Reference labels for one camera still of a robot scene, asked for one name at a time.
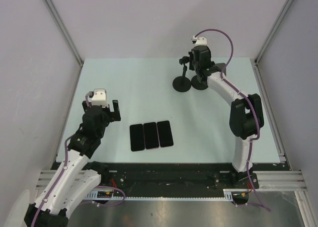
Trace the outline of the black tripod phone stand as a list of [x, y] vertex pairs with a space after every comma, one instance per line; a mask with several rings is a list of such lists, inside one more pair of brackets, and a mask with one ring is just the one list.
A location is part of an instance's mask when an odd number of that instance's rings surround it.
[[200, 83], [197, 76], [193, 76], [191, 79], [191, 85], [196, 90], [206, 90], [208, 86], [204, 83]]

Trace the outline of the pink phone black screen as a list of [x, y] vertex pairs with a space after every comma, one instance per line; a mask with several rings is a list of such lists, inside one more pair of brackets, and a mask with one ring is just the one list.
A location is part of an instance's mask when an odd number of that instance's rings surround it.
[[145, 148], [147, 150], [158, 148], [159, 137], [158, 137], [156, 122], [145, 123], [143, 127], [144, 127]]

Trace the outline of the white phone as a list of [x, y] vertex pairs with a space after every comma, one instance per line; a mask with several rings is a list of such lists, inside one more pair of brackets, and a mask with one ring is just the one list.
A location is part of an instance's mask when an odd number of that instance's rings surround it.
[[172, 131], [169, 121], [157, 122], [157, 129], [159, 135], [159, 144], [162, 148], [171, 147], [174, 145]]

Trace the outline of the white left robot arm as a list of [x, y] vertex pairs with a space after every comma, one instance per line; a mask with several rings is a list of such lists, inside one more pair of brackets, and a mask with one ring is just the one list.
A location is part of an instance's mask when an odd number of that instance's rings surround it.
[[41, 195], [30, 204], [24, 217], [28, 227], [65, 227], [83, 198], [95, 187], [106, 186], [111, 173], [109, 167], [91, 157], [101, 144], [105, 129], [112, 122], [121, 121], [118, 100], [114, 110], [83, 102], [82, 123], [65, 140], [65, 159]]

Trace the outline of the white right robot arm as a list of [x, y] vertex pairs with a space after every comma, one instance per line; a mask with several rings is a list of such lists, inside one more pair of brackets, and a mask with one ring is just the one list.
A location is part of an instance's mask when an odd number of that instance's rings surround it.
[[261, 98], [258, 94], [247, 94], [236, 88], [226, 77], [225, 63], [212, 61], [211, 51], [206, 45], [196, 45], [189, 52], [190, 69], [196, 75], [191, 79], [197, 90], [212, 89], [230, 106], [230, 130], [236, 137], [232, 166], [235, 172], [229, 175], [229, 182], [241, 188], [247, 182], [244, 172], [251, 169], [250, 144], [259, 138], [264, 126]]

